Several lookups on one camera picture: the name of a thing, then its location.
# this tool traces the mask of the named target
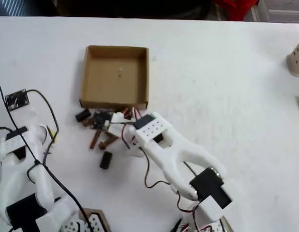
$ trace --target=electronic component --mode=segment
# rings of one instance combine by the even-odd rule
[[[75,115],[75,118],[78,122],[81,122],[90,116],[91,116],[91,113],[90,113],[89,109],[86,109],[86,110],[83,110],[81,113]]]
[[[206,168],[190,182],[196,189],[200,202],[212,196],[222,209],[231,203],[231,199],[221,188],[223,184],[223,180],[211,168]]]
[[[144,127],[145,125],[147,125],[148,123],[152,122],[154,119],[155,118],[152,115],[145,115],[145,116],[141,117],[140,119],[138,119],[137,121],[135,121],[134,127],[138,130],[138,129]]]
[[[92,125],[94,122],[95,122],[95,118],[90,117],[90,118],[87,118],[84,121],[82,121],[82,124],[84,127],[88,127],[88,126]]]
[[[35,194],[8,206],[6,211],[13,229],[22,228],[22,231],[39,231],[36,219],[47,212],[39,205]]]
[[[104,149],[106,149],[111,143],[115,142],[116,140],[118,140],[118,137],[115,136],[115,135],[112,135],[112,136],[109,137],[106,141],[104,141],[104,142],[100,142],[98,146],[99,146],[99,148],[100,148],[101,150],[104,150]]]
[[[97,130],[95,133],[95,136],[90,144],[90,149],[94,149],[94,147],[99,139],[100,134],[101,134],[101,130]]]
[[[108,169],[112,160],[113,154],[111,152],[105,151],[100,163],[102,169]]]
[[[111,111],[96,111],[93,117],[95,121],[91,129],[107,131],[112,120],[113,112]]]
[[[29,99],[25,89],[6,95],[5,101],[10,111],[29,105]]]

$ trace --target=black wire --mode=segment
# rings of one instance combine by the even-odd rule
[[[134,122],[110,122],[110,124],[124,124],[124,125],[132,125]]]
[[[121,140],[124,142],[124,144],[126,145],[126,147],[130,150],[130,146],[128,145],[127,141],[125,140],[124,138],[124,130],[125,130],[125,127],[127,126],[127,124],[125,124],[123,127],[122,127],[122,130],[121,130]]]
[[[0,130],[7,130],[9,132],[13,132],[13,130],[8,127],[0,127]]]
[[[26,147],[28,148],[29,152],[31,153],[31,155],[32,155],[32,157],[33,157],[33,159],[34,159],[34,161],[37,161],[37,158],[34,156],[34,154],[33,154],[32,150],[31,150],[31,148],[29,147],[28,143],[26,142],[25,138],[23,137],[22,133],[19,131],[17,125],[15,124],[15,122],[14,122],[14,120],[13,120],[13,117],[12,117],[12,115],[11,115],[11,112],[10,112],[10,110],[9,110],[9,107],[8,107],[7,103],[5,102],[5,100],[4,100],[4,95],[3,95],[3,92],[2,92],[1,86],[0,86],[0,93],[1,93],[2,101],[3,101],[3,103],[4,103],[5,109],[7,110],[8,115],[9,115],[9,117],[10,117],[10,119],[11,119],[13,125],[15,126],[17,133],[20,135],[20,137],[21,137],[22,140],[24,141],[24,143],[25,143]]]
[[[223,230],[223,232],[225,232],[226,230],[225,230],[225,227],[224,227],[224,224],[223,224],[223,222],[222,222],[222,219],[221,219],[221,218],[219,219],[219,222],[221,223],[221,226],[222,226],[222,230]]]
[[[86,215],[86,213],[85,213],[85,211],[84,211],[84,209],[83,209],[83,207],[81,206],[81,204],[78,202],[78,200],[76,199],[76,197],[65,187],[65,185],[63,185],[56,177],[55,177],[55,175],[49,170],[49,168],[44,164],[44,163],[41,163],[40,161],[38,161],[37,159],[36,159],[36,157],[34,156],[34,154],[33,154],[33,152],[32,152],[32,150],[30,149],[30,147],[29,147],[29,145],[28,145],[28,143],[26,142],[26,140],[25,140],[25,138],[22,136],[22,134],[21,134],[21,132],[19,131],[19,129],[18,129],[18,127],[17,127],[17,125],[15,124],[15,122],[14,122],[14,120],[13,120],[13,117],[12,117],[12,115],[11,115],[11,113],[10,113],[10,111],[9,111],[9,108],[8,108],[8,106],[7,106],[7,103],[5,102],[5,100],[4,100],[4,95],[3,95],[3,92],[2,92],[2,89],[1,89],[1,86],[0,86],[0,93],[1,93],[1,97],[2,97],[2,100],[3,100],[3,103],[4,103],[4,105],[5,105],[5,108],[6,108],[6,110],[7,110],[7,112],[8,112],[8,115],[9,115],[9,117],[10,117],[10,119],[11,119],[11,121],[12,121],[12,123],[13,123],[13,125],[15,126],[15,128],[16,128],[16,131],[17,131],[17,133],[20,135],[20,137],[22,138],[22,140],[24,141],[24,143],[25,143],[25,145],[26,145],[26,147],[28,148],[28,150],[29,150],[29,152],[32,154],[32,156],[33,156],[33,158],[34,158],[34,160],[35,160],[35,165],[34,166],[37,166],[37,165],[39,165],[39,164],[41,164],[44,168],[45,168],[45,170],[47,171],[47,173],[51,176],[51,178],[74,200],[74,202],[76,203],[76,205],[78,206],[78,208],[79,208],[79,210],[81,211],[81,213],[83,214],[83,216],[84,216],[84,218],[85,218],[85,221],[87,222],[87,224],[88,224],[88,227],[89,227],[89,229],[90,229],[90,231],[91,232],[94,232],[94,230],[93,230],[93,228],[92,228],[92,226],[91,226],[91,224],[90,224],[90,221],[89,221],[89,219],[88,219],[88,217],[87,217],[87,215]],[[48,101],[46,100],[46,103],[47,103],[47,105],[49,106],[49,108],[50,108],[50,110],[51,110],[51,113],[52,113],[52,116],[53,116],[53,118],[54,119],[56,119],[56,117],[55,117],[55,115],[54,115],[54,112],[53,112],[53,110],[51,109],[51,107],[50,107],[50,105],[49,105],[49,103],[48,103]],[[55,140],[55,137],[56,137],[56,135],[58,134],[58,132],[59,132],[59,127],[58,127],[58,124],[57,124],[57,121],[55,122],[55,124],[56,124],[56,127],[57,127],[57,133],[55,133],[55,135],[54,135],[54,138],[52,139],[52,141],[51,141],[51,143],[50,143],[50,145],[52,145],[52,143],[54,142],[54,140]],[[48,150],[49,150],[49,148],[50,148],[50,145],[49,145],[49,147],[48,147],[48,149],[47,149],[47,152],[46,152],[46,154],[45,154],[45,156],[47,156],[47,154],[48,154]]]
[[[183,163],[189,168],[189,170],[190,170],[195,176],[197,176],[197,174],[194,172],[194,170],[191,168],[191,166],[189,166],[189,164],[188,164],[186,161],[184,161]]]
[[[54,114],[53,108],[50,105],[50,103],[48,102],[48,100],[46,99],[46,97],[40,91],[38,91],[36,89],[29,89],[29,90],[26,91],[26,93],[29,93],[29,92],[36,92],[36,93],[38,93],[43,98],[43,100],[46,102],[46,104],[47,104],[47,106],[48,106],[48,108],[49,108],[49,110],[50,110],[50,112],[51,112],[51,114],[53,116],[53,119],[54,119],[54,122],[55,122],[55,125],[56,125],[56,129],[57,129],[56,132],[55,132],[55,134],[54,134],[54,137],[52,137],[51,142],[49,143],[49,145],[48,145],[48,147],[47,147],[47,149],[45,151],[45,155],[44,155],[44,158],[43,158],[43,165],[46,165],[46,159],[47,159],[47,156],[49,154],[49,150],[50,150],[52,144],[55,142],[57,134],[59,133],[59,125],[58,125],[56,116]]]
[[[147,180],[147,178],[148,178],[148,174],[149,174],[149,171],[150,171],[150,162],[149,162],[150,160],[149,160],[147,154],[145,153],[145,151],[144,151],[141,147],[139,147],[139,149],[144,153],[144,155],[145,155],[145,157],[146,157],[146,160],[147,160],[147,162],[148,162],[148,167],[147,167],[147,170],[146,170],[146,173],[145,173],[145,178],[144,178],[144,184],[145,184],[145,186],[146,186],[148,189],[151,189],[151,188],[155,187],[155,186],[156,186],[157,184],[159,184],[159,183],[165,183],[165,184],[167,184],[167,185],[170,185],[170,183],[165,182],[165,181],[163,181],[163,180],[157,181],[157,182],[156,182],[155,184],[153,184],[152,186],[148,186],[148,185],[147,185],[146,180]]]

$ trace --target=cardboard box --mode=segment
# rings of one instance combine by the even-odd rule
[[[83,108],[146,109],[149,50],[144,47],[88,46],[80,103]]]

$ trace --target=screw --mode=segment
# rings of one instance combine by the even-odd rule
[[[106,149],[111,143],[113,143],[113,142],[115,142],[116,140],[118,140],[118,137],[117,136],[115,136],[115,135],[112,135],[110,138],[108,138],[106,141],[104,141],[104,142],[100,142],[99,143],[99,148],[101,149],[101,150],[104,150],[104,149]]]
[[[99,139],[100,134],[101,134],[101,130],[97,130],[95,133],[95,136],[90,144],[90,149],[94,149],[94,147]]]

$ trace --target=red object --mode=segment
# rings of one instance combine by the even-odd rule
[[[230,21],[243,21],[247,12],[258,4],[259,0],[213,0],[213,2],[229,12]]]

